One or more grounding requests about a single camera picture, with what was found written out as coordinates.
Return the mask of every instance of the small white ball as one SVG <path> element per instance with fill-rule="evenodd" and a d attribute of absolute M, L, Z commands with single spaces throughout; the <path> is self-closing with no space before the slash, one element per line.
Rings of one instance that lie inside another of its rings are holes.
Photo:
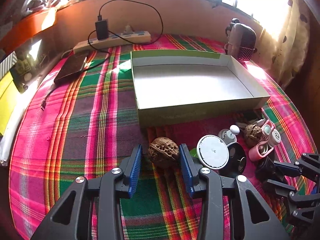
<path fill-rule="evenodd" d="M 230 132 L 233 133 L 234 135 L 238 135 L 240 133 L 240 129 L 236 125 L 231 125 L 230 126 Z"/>

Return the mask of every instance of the walnut shell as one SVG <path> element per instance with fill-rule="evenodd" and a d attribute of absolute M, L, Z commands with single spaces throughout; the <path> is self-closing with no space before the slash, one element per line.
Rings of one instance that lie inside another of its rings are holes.
<path fill-rule="evenodd" d="M 152 163 L 166 169 L 179 161 L 178 145 L 167 137 L 158 137 L 149 145 L 147 156 Z"/>
<path fill-rule="evenodd" d="M 244 129 L 244 141 L 249 148 L 257 145 L 262 136 L 262 129 L 255 124 L 249 124 Z"/>

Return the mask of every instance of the polka dot curtain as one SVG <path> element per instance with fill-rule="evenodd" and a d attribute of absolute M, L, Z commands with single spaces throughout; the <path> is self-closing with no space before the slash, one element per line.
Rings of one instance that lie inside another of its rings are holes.
<path fill-rule="evenodd" d="M 303 0 L 254 0 L 264 28 L 252 59 L 285 88 L 300 71 L 308 51 L 310 10 Z"/>

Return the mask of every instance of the plaid bed sheet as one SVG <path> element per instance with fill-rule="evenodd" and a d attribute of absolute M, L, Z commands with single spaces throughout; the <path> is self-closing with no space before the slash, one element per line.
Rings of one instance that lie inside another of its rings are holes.
<path fill-rule="evenodd" d="M 100 67 L 84 73 L 72 84 L 52 93 L 45 111 L 41 101 L 62 67 L 61 60 L 37 91 L 26 111 L 12 151 L 9 195 L 17 231 L 30 239 L 49 209 L 72 181 L 80 175 L 87 179 L 102 176 L 116 167 L 132 148 L 140 143 L 144 152 L 159 136 L 178 145 L 186 143 L 191 151 L 206 134 L 217 134 L 235 121 L 268 117 L 281 134 L 276 158 L 294 162 L 301 153 L 317 153 L 315 144 L 298 110 L 281 88 L 254 63 L 248 70 L 271 95 L 259 111 L 249 111 L 205 121 L 181 123 L 140 130 L 131 74 L 130 51 L 145 49 L 189 49 L 224 53 L 223 44 L 208 39 L 163 35 L 148 46 L 126 45 L 110 48 L 110 57 Z M 106 54 L 93 52 L 90 65 L 104 60 Z M 238 142 L 248 148 L 243 138 Z M 284 222 L 282 201 L 265 195 L 254 176 L 249 160 L 244 175 Z M 288 178 L 300 194 L 310 194 L 314 183 L 300 177 Z M 201 200 L 190 199 L 179 169 L 161 170 L 143 159 L 137 192 L 130 200 L 121 200 L 125 239 L 196 239 Z M 224 199 L 225 239 L 230 239 L 227 200 Z M 92 239 L 96 239 L 97 216 L 92 218 Z"/>

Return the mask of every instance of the screw head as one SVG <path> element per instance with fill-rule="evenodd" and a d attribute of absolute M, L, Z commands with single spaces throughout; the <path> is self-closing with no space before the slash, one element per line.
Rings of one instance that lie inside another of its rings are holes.
<path fill-rule="evenodd" d="M 201 172 L 202 172 L 203 174 L 209 174 L 209 173 L 210 173 L 210 169 L 208 169 L 208 168 L 202 168 L 202 169 L 201 169 Z"/>
<path fill-rule="evenodd" d="M 82 183 L 82 182 L 84 182 L 84 177 L 80 176 L 76 178 L 76 183 Z"/>
<path fill-rule="evenodd" d="M 113 174 L 119 174 L 119 173 L 121 172 L 121 169 L 120 169 L 120 168 L 113 168 L 113 169 L 111 170 L 111 172 L 112 172 Z"/>
<path fill-rule="evenodd" d="M 237 176 L 237 180 L 239 180 L 240 182 L 246 182 L 247 177 L 244 175 L 238 175 Z"/>

